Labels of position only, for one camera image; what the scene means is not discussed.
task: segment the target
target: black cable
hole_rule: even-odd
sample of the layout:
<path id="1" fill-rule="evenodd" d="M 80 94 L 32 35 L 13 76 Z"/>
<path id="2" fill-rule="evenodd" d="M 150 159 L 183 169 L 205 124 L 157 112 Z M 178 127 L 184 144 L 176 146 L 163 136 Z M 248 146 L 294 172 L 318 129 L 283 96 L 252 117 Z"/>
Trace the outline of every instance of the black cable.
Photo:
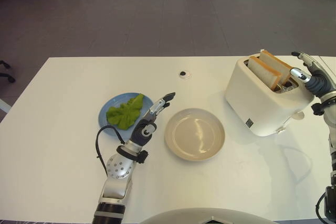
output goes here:
<path id="1" fill-rule="evenodd" d="M 118 130 L 117 130 L 115 127 L 111 126 L 111 125 L 106 125 L 106 126 L 100 128 L 100 130 L 98 131 L 98 133 L 97 133 L 97 137 L 96 137 L 96 152 L 97 152 L 97 155 L 98 155 L 97 158 L 99 158 L 101 164 L 103 165 L 106 175 L 107 175 L 106 165 L 105 165 L 104 160 L 103 160 L 103 158 L 102 158 L 102 156 L 101 156 L 101 154 L 100 154 L 99 144 L 98 144 L 98 137 L 99 137 L 99 134 L 100 134 L 103 130 L 108 129 L 108 128 L 110 128 L 110 129 L 114 129 L 114 131 L 115 131 L 115 133 L 116 133 L 116 135 L 117 135 L 117 137 L 118 137 L 120 143 L 121 143 L 121 144 L 125 144 L 125 141 L 122 139 L 122 137 L 121 137 L 121 135 L 119 134 Z"/>
<path id="2" fill-rule="evenodd" d="M 324 193 L 322 194 L 322 196 L 319 198 L 319 200 L 317 201 L 317 203 L 316 203 L 316 205 L 315 205 L 315 212 L 316 212 L 317 218 L 319 218 L 319 220 L 320 220 L 323 224 L 329 224 L 329 223 L 327 223 L 325 220 L 322 219 L 322 217 L 320 216 L 320 213 L 319 213 L 320 203 L 321 203 L 321 201 L 324 199 L 325 196 L 326 196 L 326 193 L 324 192 Z"/>

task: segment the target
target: chair leg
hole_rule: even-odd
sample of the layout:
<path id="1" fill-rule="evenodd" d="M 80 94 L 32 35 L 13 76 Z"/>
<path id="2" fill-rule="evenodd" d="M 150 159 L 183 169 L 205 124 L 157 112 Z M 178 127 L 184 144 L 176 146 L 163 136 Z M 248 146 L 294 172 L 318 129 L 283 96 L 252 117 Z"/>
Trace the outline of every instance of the chair leg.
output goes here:
<path id="1" fill-rule="evenodd" d="M 6 68 L 6 69 L 9 69 L 9 68 L 11 68 L 10 67 L 10 65 L 9 64 L 7 64 L 6 62 L 4 62 L 3 60 L 0 60 L 0 65 L 1 64 L 3 64 L 4 65 L 4 67 Z"/>
<path id="2" fill-rule="evenodd" d="M 13 83 L 15 82 L 15 79 L 10 76 L 9 74 L 6 74 L 6 73 L 0 73 L 0 77 L 7 77 L 7 80 L 10 82 L 10 83 Z"/>
<path id="3" fill-rule="evenodd" d="M 8 105 L 5 101 L 0 99 L 0 110 L 3 110 L 6 113 L 8 113 L 10 109 L 11 109 L 11 106 Z"/>

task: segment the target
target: black chair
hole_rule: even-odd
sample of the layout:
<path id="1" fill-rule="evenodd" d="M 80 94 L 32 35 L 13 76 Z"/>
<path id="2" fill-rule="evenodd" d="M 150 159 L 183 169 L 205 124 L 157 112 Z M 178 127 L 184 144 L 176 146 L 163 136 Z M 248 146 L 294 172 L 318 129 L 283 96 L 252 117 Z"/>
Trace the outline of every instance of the black chair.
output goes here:
<path id="1" fill-rule="evenodd" d="M 9 64 L 7 64 L 6 62 L 4 62 L 3 60 L 0 60 L 0 65 L 4 65 L 4 67 L 6 69 L 11 68 Z M 7 80 L 11 83 L 15 82 L 15 79 L 13 78 L 13 76 L 7 74 L 7 73 L 0 73 L 0 77 L 7 77 Z"/>

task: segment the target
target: toaster label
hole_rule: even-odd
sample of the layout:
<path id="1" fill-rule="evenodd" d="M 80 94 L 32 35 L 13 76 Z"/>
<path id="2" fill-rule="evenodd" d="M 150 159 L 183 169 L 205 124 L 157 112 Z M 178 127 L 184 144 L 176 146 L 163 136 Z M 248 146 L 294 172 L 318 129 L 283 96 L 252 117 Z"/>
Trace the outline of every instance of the toaster label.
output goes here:
<path id="1" fill-rule="evenodd" d="M 253 121 L 251 120 L 251 118 L 249 118 L 246 123 L 247 127 L 251 128 L 251 126 L 253 125 Z"/>

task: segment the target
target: blue plate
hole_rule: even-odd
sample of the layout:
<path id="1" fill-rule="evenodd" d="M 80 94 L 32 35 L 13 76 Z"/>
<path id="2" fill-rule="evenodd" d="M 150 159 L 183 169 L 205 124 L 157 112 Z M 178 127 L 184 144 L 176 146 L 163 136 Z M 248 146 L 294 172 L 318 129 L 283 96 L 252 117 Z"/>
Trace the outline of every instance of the blue plate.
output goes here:
<path id="1" fill-rule="evenodd" d="M 99 112 L 99 116 L 98 116 L 98 122 L 99 122 L 99 126 L 102 128 L 106 125 L 110 125 L 110 123 L 107 121 L 106 118 L 106 112 L 109 110 L 110 107 L 120 107 L 121 103 L 126 103 L 128 102 L 131 98 L 134 98 L 138 95 L 139 93 L 124 93 L 124 94 L 120 94 L 114 98 L 112 98 L 110 101 L 108 101 L 107 103 L 105 103 L 105 105 L 101 108 L 100 112 Z M 153 105 L 153 102 L 151 99 L 149 99 L 147 96 L 143 97 L 143 106 L 142 109 L 140 111 L 140 116 L 139 118 L 136 120 L 136 122 L 128 128 L 128 130 L 121 130 L 118 129 L 116 127 L 116 125 L 113 125 L 116 127 L 116 129 L 119 131 L 122 139 L 124 139 L 124 141 L 126 142 L 128 139 L 130 139 L 132 132 L 134 130 L 134 127 L 137 125 L 137 123 L 140 121 L 140 119 L 145 115 L 145 113 L 147 112 L 147 110 Z M 109 134 L 110 136 L 115 136 L 117 137 L 116 133 L 114 132 L 113 129 L 105 129 L 104 132 L 106 132 L 107 134 Z"/>

